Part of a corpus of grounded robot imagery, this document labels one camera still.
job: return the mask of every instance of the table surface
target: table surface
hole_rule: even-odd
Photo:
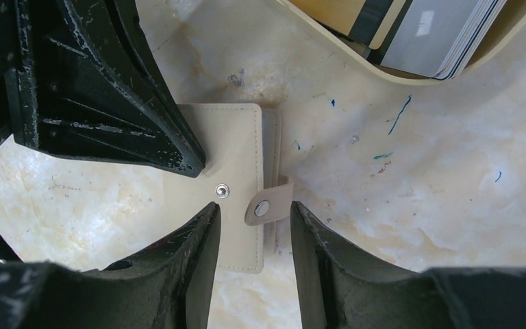
[[[415,271],[526,266],[526,27],[482,68],[408,87],[354,69],[265,0],[138,9],[177,102],[283,114],[281,173],[331,229]],[[0,232],[23,260],[103,268],[168,233],[162,174],[60,160],[10,138]],[[288,221],[261,274],[217,271],[210,327],[301,327]]]

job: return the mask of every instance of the beige wallet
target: beige wallet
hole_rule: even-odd
[[[289,216],[293,184],[279,184],[281,117],[255,104],[179,106],[207,155],[197,178],[164,174],[172,229],[209,202],[221,207],[217,267],[259,273],[275,252],[275,222]]]

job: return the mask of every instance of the green ink mark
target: green ink mark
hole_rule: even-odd
[[[375,156],[374,160],[386,159],[387,157],[391,156],[392,153],[394,153],[394,152],[390,152],[388,154],[382,154],[381,156]]]

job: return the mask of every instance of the stack of cards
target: stack of cards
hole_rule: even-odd
[[[290,0],[373,64],[446,80],[466,67],[507,0]]]
[[[390,44],[368,58],[434,79],[457,77],[506,1],[413,0]]]

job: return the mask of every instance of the wallet strap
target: wallet strap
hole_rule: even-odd
[[[251,199],[245,213],[245,223],[257,226],[289,217],[293,200],[293,183],[266,188]]]

